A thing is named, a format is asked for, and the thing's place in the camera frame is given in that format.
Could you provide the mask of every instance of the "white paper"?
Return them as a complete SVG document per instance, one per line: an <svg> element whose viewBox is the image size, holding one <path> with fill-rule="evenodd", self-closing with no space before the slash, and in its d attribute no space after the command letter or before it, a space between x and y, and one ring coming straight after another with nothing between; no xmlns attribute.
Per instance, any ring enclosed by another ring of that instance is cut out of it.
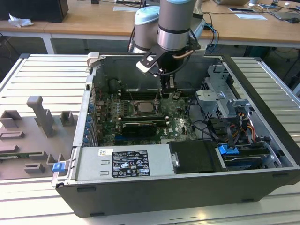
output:
<svg viewBox="0 0 300 225"><path fill-rule="evenodd" d="M99 156L111 156L113 154L113 149L99 149Z"/></svg>
<svg viewBox="0 0 300 225"><path fill-rule="evenodd" d="M240 19L251 19L251 20L268 20L263 15L249 15L249 14L241 14L236 13L236 16Z"/></svg>
<svg viewBox="0 0 300 225"><path fill-rule="evenodd" d="M19 19L19 18L16 18L14 16L12 16L11 14L9 14L9 20L8 22L13 25L13 26L16 26L18 28L20 28L21 26L31 26L33 25L33 23L31 22L30 19Z"/></svg>
<svg viewBox="0 0 300 225"><path fill-rule="evenodd" d="M114 6L113 11L121 11L121 12L133 12L135 13L139 10L138 7L126 7L126 6Z"/></svg>

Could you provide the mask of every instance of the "motherboard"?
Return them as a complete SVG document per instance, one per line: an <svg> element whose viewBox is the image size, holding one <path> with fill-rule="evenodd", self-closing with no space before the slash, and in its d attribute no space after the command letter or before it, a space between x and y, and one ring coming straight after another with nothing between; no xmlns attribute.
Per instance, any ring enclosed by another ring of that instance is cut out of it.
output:
<svg viewBox="0 0 300 225"><path fill-rule="evenodd" d="M99 146L166 144L196 140L188 119L190 97L179 92L99 93L96 98Z"/></svg>

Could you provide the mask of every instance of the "power cable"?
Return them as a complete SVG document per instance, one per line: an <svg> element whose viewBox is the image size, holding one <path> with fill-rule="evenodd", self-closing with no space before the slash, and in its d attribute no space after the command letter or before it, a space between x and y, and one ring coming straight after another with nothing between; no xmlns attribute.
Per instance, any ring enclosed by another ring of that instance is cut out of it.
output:
<svg viewBox="0 0 300 225"><path fill-rule="evenodd" d="M20 55L20 53L12 46L12 44L8 41L8 39L7 39L3 34L1 34L1 32L0 32L0 35L6 40L7 43L9 43L9 45L12 47L12 49L13 49L18 55Z"/></svg>
<svg viewBox="0 0 300 225"><path fill-rule="evenodd" d="M291 71L291 69L295 66L296 62L299 60L300 58L298 57L298 59L295 60L295 62L291 65L291 67L287 70L285 76L282 78L282 80L284 81L285 78L287 77L287 75L289 74L289 72Z"/></svg>

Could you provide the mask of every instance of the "black plastic cover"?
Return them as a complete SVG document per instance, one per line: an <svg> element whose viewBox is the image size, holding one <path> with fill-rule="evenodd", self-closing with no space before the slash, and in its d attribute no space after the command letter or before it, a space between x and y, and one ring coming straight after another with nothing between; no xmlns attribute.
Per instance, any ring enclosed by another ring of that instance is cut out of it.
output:
<svg viewBox="0 0 300 225"><path fill-rule="evenodd" d="M170 152L178 157L179 167L175 173L210 173L221 172L216 146L212 141L191 140L169 142Z"/></svg>

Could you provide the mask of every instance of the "white cloth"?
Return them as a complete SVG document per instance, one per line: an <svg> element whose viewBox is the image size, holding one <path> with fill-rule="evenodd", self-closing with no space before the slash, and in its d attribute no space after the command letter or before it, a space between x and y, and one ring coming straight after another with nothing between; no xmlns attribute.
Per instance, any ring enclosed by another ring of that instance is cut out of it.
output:
<svg viewBox="0 0 300 225"><path fill-rule="evenodd" d="M11 14L9 14L9 23L13 26L16 26L18 28L20 28L21 26L31 26L33 25L33 23L31 22L30 19L19 19L16 18L14 16L12 16Z"/></svg>

